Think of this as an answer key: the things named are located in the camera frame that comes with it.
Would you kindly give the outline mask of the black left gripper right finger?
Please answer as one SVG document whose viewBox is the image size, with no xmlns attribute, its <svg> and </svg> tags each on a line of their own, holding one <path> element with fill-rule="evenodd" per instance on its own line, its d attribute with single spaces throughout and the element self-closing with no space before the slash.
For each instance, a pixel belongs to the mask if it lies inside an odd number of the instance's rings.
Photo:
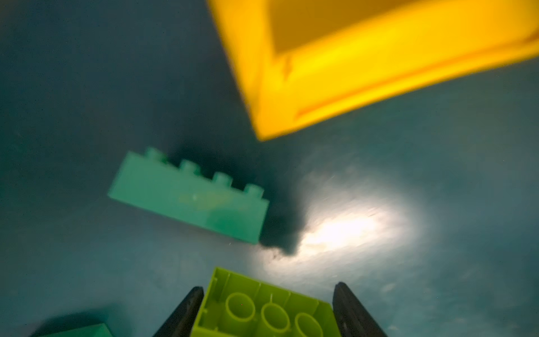
<svg viewBox="0 0 539 337">
<path fill-rule="evenodd" d="M 387 337 L 346 283 L 335 285 L 332 304 L 342 337 Z"/>
</svg>

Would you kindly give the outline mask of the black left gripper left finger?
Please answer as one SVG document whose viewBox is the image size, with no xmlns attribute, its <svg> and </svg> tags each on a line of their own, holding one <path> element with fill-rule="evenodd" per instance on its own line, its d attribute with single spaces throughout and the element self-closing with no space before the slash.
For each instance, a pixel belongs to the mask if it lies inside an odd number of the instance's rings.
<svg viewBox="0 0 539 337">
<path fill-rule="evenodd" d="M 189 337 L 203 299 L 203 287 L 193 287 L 153 337 Z"/>
</svg>

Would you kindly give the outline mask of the lime green lego brick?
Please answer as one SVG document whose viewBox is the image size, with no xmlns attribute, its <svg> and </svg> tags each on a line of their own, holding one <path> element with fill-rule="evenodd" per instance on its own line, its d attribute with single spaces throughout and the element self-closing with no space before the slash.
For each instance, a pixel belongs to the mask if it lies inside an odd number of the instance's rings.
<svg viewBox="0 0 539 337">
<path fill-rule="evenodd" d="M 327 302 L 223 269 L 213 271 L 192 336 L 339 336 Z"/>
</svg>

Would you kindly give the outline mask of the dark green lego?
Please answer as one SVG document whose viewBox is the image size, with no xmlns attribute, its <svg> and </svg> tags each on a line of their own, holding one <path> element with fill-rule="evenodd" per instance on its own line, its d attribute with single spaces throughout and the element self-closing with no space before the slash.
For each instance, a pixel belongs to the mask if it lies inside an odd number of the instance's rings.
<svg viewBox="0 0 539 337">
<path fill-rule="evenodd" d="M 94 324 L 87 327 L 60 331 L 40 337 L 112 337 L 106 324 Z"/>
</svg>

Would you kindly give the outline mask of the dark green lego brick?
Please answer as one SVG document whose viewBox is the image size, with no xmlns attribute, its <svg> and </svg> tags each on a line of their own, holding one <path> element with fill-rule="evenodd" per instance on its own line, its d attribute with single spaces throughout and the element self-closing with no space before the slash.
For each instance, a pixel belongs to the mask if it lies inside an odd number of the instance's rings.
<svg viewBox="0 0 539 337">
<path fill-rule="evenodd" d="M 179 220 L 227 237 L 258 244 L 269 202 L 264 189 L 247 184 L 233 188 L 223 172 L 212 178 L 200 166 L 182 160 L 178 166 L 161 151 L 128 152 L 109 189 L 116 201 Z"/>
</svg>

